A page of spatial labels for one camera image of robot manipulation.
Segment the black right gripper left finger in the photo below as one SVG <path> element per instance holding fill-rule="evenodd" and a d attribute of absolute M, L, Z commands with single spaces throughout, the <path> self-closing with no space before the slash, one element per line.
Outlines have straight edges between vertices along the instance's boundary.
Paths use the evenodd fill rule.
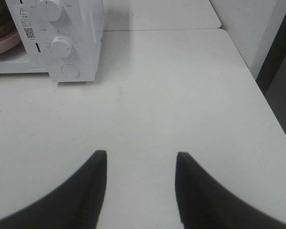
<path fill-rule="evenodd" d="M 97 150 L 52 192 L 0 219 L 0 229 L 94 229 L 106 183 L 107 152 Z"/>

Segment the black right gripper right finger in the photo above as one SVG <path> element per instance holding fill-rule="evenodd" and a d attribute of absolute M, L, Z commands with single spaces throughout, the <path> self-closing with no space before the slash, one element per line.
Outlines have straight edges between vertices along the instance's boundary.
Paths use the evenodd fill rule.
<path fill-rule="evenodd" d="M 187 152 L 176 157 L 175 193 L 186 229 L 286 229 L 228 191 Z"/>

